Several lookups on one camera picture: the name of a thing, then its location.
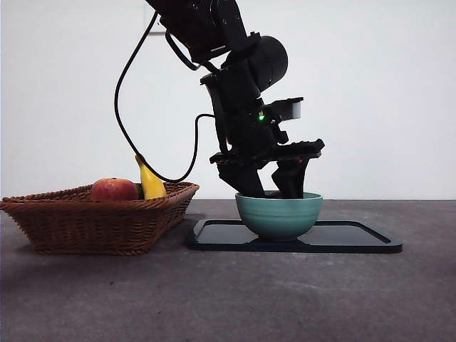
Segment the black tray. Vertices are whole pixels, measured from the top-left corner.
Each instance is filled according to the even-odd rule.
[[[203,219],[196,223],[188,248],[200,251],[399,253],[402,242],[354,221],[317,221],[293,241],[272,242],[251,232],[240,220]]]

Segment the wicker basket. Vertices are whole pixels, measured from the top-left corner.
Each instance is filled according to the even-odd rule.
[[[200,188],[188,182],[165,183],[166,197],[93,201],[91,187],[5,197],[0,209],[13,218],[40,254],[139,255],[183,220]]]

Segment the basket rim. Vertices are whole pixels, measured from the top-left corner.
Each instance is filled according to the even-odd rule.
[[[97,200],[91,200],[91,199],[52,199],[52,198],[46,198],[50,196],[62,196],[65,194],[70,194],[70,193],[77,193],[77,192],[85,192],[90,190],[93,184],[89,185],[83,185],[80,187],[74,187],[71,189],[65,189],[65,190],[58,190],[58,191],[52,191],[52,192],[42,192],[38,194],[31,194],[31,195],[24,195],[24,196],[14,196],[14,197],[4,197],[1,201],[1,204],[26,204],[26,203],[33,203],[33,204],[40,204],[40,203],[90,203],[90,204],[160,204],[163,202],[169,202],[169,204],[173,204],[175,202],[178,202],[179,199],[182,197],[182,195],[187,194],[188,192],[193,192],[195,193],[200,186],[191,183],[191,182],[179,182],[179,183],[168,183],[165,182],[165,185],[171,185],[171,184],[179,184],[179,185],[184,185],[182,189],[179,189],[175,192],[168,193],[166,196],[162,197],[156,197],[156,198],[151,198],[151,199],[132,199],[132,200],[123,200],[123,201],[112,201],[109,199],[97,199]],[[43,197],[43,199],[29,199],[28,197]]]

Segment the bowl rim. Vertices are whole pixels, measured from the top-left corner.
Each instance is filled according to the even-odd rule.
[[[277,190],[265,190],[264,192],[267,193],[267,192],[274,192],[274,191],[277,191]],[[304,198],[262,198],[262,197],[249,197],[249,196],[244,196],[242,195],[240,192],[237,192],[235,194],[235,197],[239,197],[239,198],[245,198],[245,199],[248,199],[248,200],[261,200],[261,201],[280,201],[280,202],[299,202],[299,201],[309,201],[309,200],[322,200],[323,199],[323,195],[321,194],[317,194],[316,192],[309,192],[309,191],[305,191],[304,192]]]

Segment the teal bowl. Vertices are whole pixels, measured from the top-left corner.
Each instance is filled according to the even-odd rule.
[[[302,199],[245,197],[236,194],[243,223],[262,239],[293,240],[307,233],[320,214],[323,197],[305,192]]]

